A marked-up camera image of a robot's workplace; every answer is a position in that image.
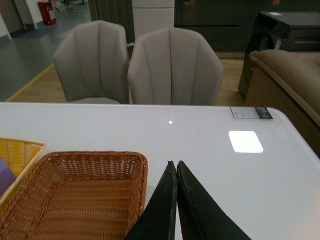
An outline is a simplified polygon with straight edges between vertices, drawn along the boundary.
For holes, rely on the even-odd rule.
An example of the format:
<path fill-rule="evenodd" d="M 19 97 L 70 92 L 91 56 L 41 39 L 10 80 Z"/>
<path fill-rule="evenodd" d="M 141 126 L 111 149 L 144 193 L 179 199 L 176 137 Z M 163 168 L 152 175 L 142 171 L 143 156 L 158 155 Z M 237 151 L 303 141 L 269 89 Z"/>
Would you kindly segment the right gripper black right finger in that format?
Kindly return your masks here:
<path fill-rule="evenodd" d="M 177 165 L 177 206 L 184 240 L 249 240 L 220 208 L 187 165 Z"/>

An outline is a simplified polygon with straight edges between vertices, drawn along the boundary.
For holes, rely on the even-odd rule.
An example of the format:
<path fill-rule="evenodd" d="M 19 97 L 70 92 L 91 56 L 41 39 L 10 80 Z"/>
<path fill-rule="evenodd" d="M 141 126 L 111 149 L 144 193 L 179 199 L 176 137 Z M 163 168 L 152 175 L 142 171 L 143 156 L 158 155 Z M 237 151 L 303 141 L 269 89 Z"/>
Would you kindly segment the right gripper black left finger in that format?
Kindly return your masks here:
<path fill-rule="evenodd" d="M 126 240 L 173 240 L 176 229 L 178 178 L 172 161 L 167 166 L 141 216 Z"/>

